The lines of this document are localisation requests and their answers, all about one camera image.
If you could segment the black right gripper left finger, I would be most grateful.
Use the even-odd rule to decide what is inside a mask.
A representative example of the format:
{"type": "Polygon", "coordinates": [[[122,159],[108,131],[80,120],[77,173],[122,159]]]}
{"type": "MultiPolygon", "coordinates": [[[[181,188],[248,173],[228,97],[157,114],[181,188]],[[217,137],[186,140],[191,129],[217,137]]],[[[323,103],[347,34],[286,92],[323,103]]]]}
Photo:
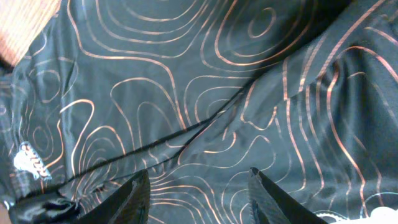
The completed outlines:
{"type": "Polygon", "coordinates": [[[136,172],[77,224],[146,224],[150,209],[150,181],[146,170],[136,172]]]}

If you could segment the black orange patterned jersey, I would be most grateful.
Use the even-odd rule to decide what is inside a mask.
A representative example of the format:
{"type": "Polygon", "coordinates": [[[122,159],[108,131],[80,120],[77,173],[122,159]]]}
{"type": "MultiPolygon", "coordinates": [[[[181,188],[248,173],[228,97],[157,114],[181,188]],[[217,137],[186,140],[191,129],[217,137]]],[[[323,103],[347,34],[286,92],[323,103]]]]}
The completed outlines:
{"type": "Polygon", "coordinates": [[[1,3],[1,205],[254,223],[250,168],[327,223],[397,222],[397,2],[1,3]]]}

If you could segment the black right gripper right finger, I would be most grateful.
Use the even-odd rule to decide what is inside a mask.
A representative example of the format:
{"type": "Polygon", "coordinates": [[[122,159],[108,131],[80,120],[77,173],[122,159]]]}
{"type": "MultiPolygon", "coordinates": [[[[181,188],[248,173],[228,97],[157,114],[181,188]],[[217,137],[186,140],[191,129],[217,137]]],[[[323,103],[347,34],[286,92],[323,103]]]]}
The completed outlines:
{"type": "Polygon", "coordinates": [[[249,170],[248,198],[255,224],[327,224],[255,167],[249,170]]]}

